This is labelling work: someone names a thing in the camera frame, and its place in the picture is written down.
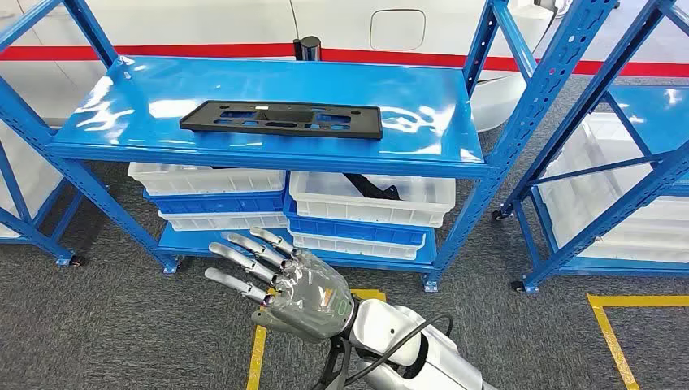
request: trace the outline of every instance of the black cylinder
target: black cylinder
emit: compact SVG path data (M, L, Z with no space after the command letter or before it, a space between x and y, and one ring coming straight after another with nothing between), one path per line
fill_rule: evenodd
M321 60L321 40L309 36L301 39L301 58L304 61Z

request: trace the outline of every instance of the blue shelf side frame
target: blue shelf side frame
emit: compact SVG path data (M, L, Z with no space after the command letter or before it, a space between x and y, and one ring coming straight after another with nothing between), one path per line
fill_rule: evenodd
M447 239L438 250L438 256L433 263L436 271L424 275L426 291L434 291L442 272L459 254L459 249L490 205L509 169L514 165L514 161L548 112L574 66L613 7L613 2L606 0L574 2L545 50L543 58L535 65L535 60L509 13L507 1L486 1L463 70L466 89L471 96L498 26L502 29L525 78L526 89L514 112L507 119L505 129L493 150L485 158L491 170L486 177L477 180L478 183L465 200Z
M537 292L539 284L555 274L689 275L689 264L675 264L668 267L666 263L661 262L635 262L620 259L577 257L598 237L602 237L605 233L612 230L640 207L647 206L662 194L670 193L672 184L689 171L689 141L675 150L652 154L634 129L634 125L629 120L626 120L622 110L608 92L609 87L620 71L664 17L668 17L682 31L689 34L689 17L675 4L675 0L648 1L526 171L526 174L503 202L503 206L495 213L498 219L506 218L513 212L516 214L527 242L527 248L533 257L531 253L533 236L528 223L523 222L526 221L526 216L523 214L521 203L528 197L534 202L541 226L546 235L550 254L544 261L533 262L533 271L529 275L524 275L522 281L523 290L527 293ZM545 168L559 154L572 133L579 127L586 115L593 112L600 102L607 102L613 108L615 114L620 117L622 124L642 151L643 157L541 178ZM554 237L552 237L552 222L548 217L548 212L545 210L543 202L540 200L540 195L537 195L537 184L643 163L651 164L651 173L601 215L591 221L579 234L558 249L557 243Z
M544 57L536 65L531 51L509 13L508 1L486 1L466 66L462 71L463 80L457 82L465 84L470 95L473 93L497 28L500 27L509 42L509 48L513 51L520 72L527 81L527 87L514 113L508 119L499 141L487 156L482 175L468 178L476 180L477 183L464 202L447 240L431 264L431 269L422 271L424 288L428 292L437 291L438 280L443 271L458 255L460 247L488 208L495 192L514 164L514 160L523 150L529 137L564 86L574 65L581 59L583 52L614 5L612 0L576 2L562 20ZM66 6L99 58L106 67L109 67L116 60L117 54L84 0L41 1L0 35L0 50L8 47L59 3ZM177 259L174 255L156 250L157 241L107 193L102 183L83 163L77 159L60 158L47 152L45 145L50 142L54 132L2 79L0 79L0 99L2 99L0 100L0 118L13 127L41 155L51 161L124 231L143 245L163 265L165 272L176 271Z
M64 233L70 220L76 213L76 209L79 207L79 203L83 198L81 193L77 193L67 207L67 210L63 213L62 217L58 221L57 226L53 229L50 236L46 236L41 233L39 228L43 223L43 220L50 212L53 204L57 200L59 194L65 187L66 180L61 180L57 188L46 198L45 202L41 208L36 213L36 216L32 218L28 211L26 202L24 201L24 196L21 193L19 184L15 173L12 171L10 161L5 153L5 148L0 142L0 173L2 173L2 178L5 180L5 185L10 193L12 201L17 210L19 217L14 216L11 212L0 208L0 223L12 229L19 234L19 237L3 237L0 238L1 244L30 244L43 249L48 254L55 257L55 262L60 266L69 265L72 260L73 252L69 249L62 247L58 241L62 234Z

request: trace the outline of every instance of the black strap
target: black strap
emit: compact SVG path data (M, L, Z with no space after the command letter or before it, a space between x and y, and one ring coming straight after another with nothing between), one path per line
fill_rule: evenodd
M376 187L375 184L371 183L364 175L355 173L344 173L343 175L345 175L347 179L354 184L354 187L356 187L364 197L390 199L393 201L400 200L400 194L397 192L397 187L394 185L391 185L383 191Z

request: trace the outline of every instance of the black plastic tray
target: black plastic tray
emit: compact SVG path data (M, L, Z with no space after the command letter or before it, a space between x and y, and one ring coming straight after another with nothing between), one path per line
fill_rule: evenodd
M203 132L383 138L380 109L371 106L209 100L180 119L180 127Z

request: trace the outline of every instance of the robotic arm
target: robotic arm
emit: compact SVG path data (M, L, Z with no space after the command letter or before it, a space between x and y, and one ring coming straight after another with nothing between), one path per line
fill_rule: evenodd
M323 373L312 390L341 390L361 378L375 390L496 390L459 356L454 342L431 325L447 318L449 334L453 324L449 315L426 321L404 306L362 301L352 296L340 273L308 250L294 248L265 229L253 227L250 232L271 248L230 233L225 238L253 258L218 242L211 243L209 250L242 266L276 293L215 268L208 268L206 277L262 306L251 316L256 324L312 343L331 340ZM359 372L346 378L352 347L362 359ZM336 368L340 355L342 362Z

